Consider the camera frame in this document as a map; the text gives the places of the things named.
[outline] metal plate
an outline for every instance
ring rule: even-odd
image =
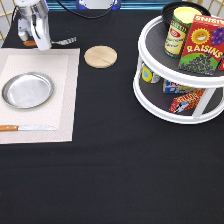
[[[29,72],[10,79],[2,89],[2,97],[10,106],[32,108],[48,100],[53,90],[53,82],[48,76]]]

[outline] knife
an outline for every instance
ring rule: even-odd
[[[56,131],[52,126],[33,126],[33,125],[0,125],[0,131]]]
[[[71,44],[73,42],[76,41],[76,37],[67,39],[67,40],[61,40],[61,41],[51,41],[52,44],[59,44],[59,45],[67,45],[67,44]],[[37,43],[35,42],[35,40],[27,40],[24,41],[23,44],[27,47],[35,47],[37,46]]]

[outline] round wooden coaster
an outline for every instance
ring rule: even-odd
[[[117,53],[107,46],[95,46],[86,51],[86,63],[94,68],[107,68],[117,60]]]

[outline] white rotating organizer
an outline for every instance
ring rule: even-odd
[[[155,116],[179,124],[198,124],[209,121],[224,110],[224,71],[218,69],[206,76],[178,69],[180,59],[171,58],[164,52],[166,30],[159,16],[146,24],[138,41],[139,58],[134,78],[134,92],[141,105]],[[163,80],[146,83],[141,78],[142,63],[161,77],[175,83],[204,88],[205,92],[196,108],[172,114],[169,108],[175,97],[183,94],[163,93]]]

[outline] table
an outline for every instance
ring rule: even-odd
[[[159,15],[49,12],[52,39],[76,36],[65,47],[81,49],[73,141],[0,145],[1,224],[223,223],[224,113],[174,124],[145,110],[133,91],[140,33]],[[5,48],[24,48],[16,23]],[[84,53],[96,45],[115,49],[117,62],[88,66]]]

